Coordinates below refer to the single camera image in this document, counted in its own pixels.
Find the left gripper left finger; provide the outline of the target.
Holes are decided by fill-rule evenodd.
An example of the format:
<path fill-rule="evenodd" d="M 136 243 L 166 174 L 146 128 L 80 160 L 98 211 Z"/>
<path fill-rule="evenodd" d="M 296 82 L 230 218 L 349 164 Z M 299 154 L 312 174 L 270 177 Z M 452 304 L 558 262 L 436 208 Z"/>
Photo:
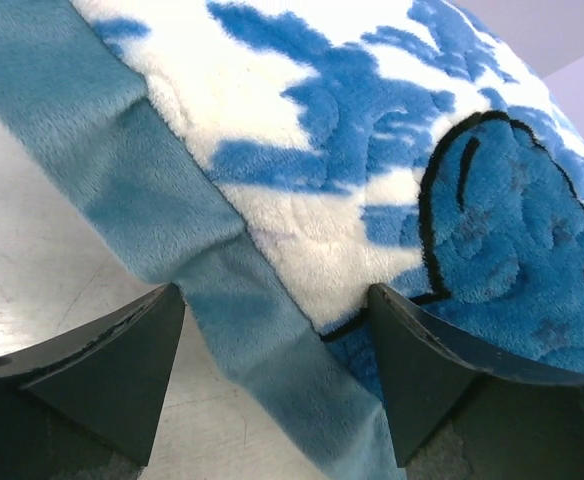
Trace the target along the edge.
<path fill-rule="evenodd" d="M 0 356 L 0 479 L 137 479 L 181 336 L 179 289 Z"/>

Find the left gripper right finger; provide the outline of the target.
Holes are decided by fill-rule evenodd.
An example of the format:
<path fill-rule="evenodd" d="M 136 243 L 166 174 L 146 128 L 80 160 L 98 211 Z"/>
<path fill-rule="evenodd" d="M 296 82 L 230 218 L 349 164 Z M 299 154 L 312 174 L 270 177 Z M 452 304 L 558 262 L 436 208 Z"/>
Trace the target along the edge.
<path fill-rule="evenodd" d="M 508 353 L 384 285 L 369 322 L 411 479 L 584 480 L 584 375 Z"/>

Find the blue white plush pillowcase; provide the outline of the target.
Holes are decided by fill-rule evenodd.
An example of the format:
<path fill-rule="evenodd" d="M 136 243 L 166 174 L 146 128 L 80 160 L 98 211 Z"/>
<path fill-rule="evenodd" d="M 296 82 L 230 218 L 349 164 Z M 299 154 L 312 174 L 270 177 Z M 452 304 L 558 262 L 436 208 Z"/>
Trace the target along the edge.
<path fill-rule="evenodd" d="M 403 479 L 369 289 L 584 379 L 584 141 L 449 1 L 0 1 L 0 120 L 331 479 Z"/>

